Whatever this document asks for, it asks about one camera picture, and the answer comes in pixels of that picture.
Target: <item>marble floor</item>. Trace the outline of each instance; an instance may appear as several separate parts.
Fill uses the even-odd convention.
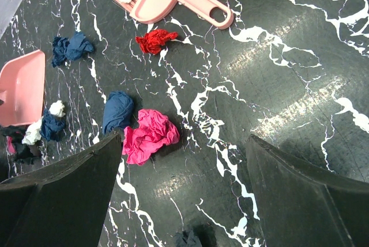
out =
[[[144,25],[112,0],[23,0],[0,40],[1,62],[44,51],[45,106],[66,102],[67,128],[61,142],[42,143],[31,166],[2,148],[9,176],[101,140],[107,96],[123,90],[136,116],[167,114],[182,140],[141,167],[122,157],[99,246],[174,246],[183,229],[204,246],[265,246],[244,151],[252,133],[367,181],[368,0],[220,1],[235,13],[223,31],[181,5]],[[179,41],[144,55],[134,37],[154,28],[177,31]],[[75,30],[96,52],[52,68],[53,37]]]

